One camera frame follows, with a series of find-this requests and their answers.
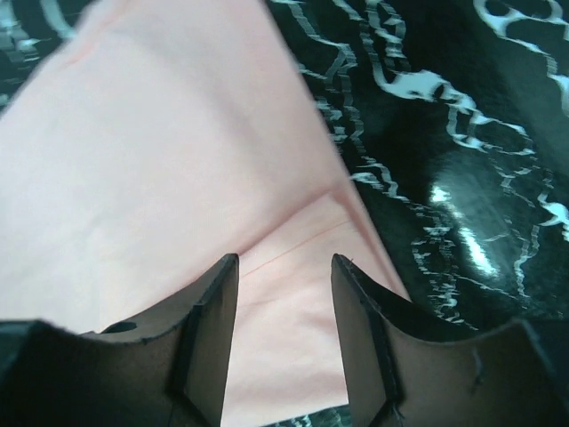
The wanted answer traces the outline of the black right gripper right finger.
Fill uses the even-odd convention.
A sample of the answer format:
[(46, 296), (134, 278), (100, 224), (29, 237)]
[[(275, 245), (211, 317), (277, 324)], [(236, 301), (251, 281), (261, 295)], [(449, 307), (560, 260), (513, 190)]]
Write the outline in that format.
[(332, 259), (355, 426), (565, 426), (568, 323), (516, 318), (478, 333)]

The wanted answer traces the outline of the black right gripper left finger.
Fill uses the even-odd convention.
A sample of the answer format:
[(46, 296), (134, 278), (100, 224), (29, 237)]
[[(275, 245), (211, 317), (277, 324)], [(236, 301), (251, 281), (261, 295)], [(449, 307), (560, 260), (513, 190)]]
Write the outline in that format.
[(1, 325), (4, 426), (217, 426), (239, 260), (101, 333), (40, 320)]

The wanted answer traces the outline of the salmon pink t shirt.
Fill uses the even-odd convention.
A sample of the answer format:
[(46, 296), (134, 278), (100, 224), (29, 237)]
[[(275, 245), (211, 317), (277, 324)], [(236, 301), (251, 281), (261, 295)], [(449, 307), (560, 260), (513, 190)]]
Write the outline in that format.
[(223, 424), (346, 404), (333, 255), (405, 288), (268, 7), (2, 2), (2, 317), (100, 331), (227, 253)]

